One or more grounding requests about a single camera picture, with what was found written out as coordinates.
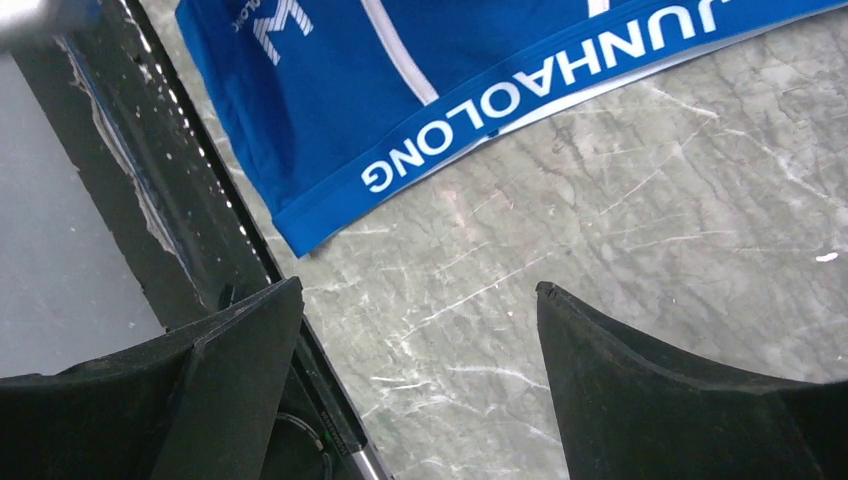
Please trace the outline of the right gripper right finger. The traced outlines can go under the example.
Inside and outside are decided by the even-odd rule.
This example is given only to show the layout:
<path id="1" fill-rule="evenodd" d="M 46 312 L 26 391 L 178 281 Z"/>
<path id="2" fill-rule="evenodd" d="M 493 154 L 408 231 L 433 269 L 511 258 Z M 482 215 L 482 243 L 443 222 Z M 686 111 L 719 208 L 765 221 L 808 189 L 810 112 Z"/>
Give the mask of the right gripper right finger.
<path id="1" fill-rule="evenodd" d="M 536 287 L 537 328 L 573 479 L 843 479 L 847 384 L 754 373 Z"/>

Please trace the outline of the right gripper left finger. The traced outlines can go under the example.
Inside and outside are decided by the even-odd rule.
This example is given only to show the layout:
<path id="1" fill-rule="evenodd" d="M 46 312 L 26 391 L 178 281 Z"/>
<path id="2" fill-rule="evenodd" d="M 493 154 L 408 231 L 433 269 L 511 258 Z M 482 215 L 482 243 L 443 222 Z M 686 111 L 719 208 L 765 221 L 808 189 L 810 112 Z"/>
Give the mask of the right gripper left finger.
<path id="1" fill-rule="evenodd" d="M 256 479 L 299 336 L 292 277 L 55 375 L 1 382 L 5 479 Z"/>

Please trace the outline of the blue underwear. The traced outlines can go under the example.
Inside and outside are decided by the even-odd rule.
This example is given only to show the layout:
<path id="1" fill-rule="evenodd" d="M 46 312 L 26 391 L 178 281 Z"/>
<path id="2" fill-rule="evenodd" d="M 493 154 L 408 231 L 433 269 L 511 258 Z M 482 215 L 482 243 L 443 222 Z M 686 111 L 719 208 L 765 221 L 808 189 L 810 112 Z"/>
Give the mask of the blue underwear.
<path id="1" fill-rule="evenodd" d="M 834 1 L 182 1 L 235 157 L 297 256 L 468 151 Z"/>

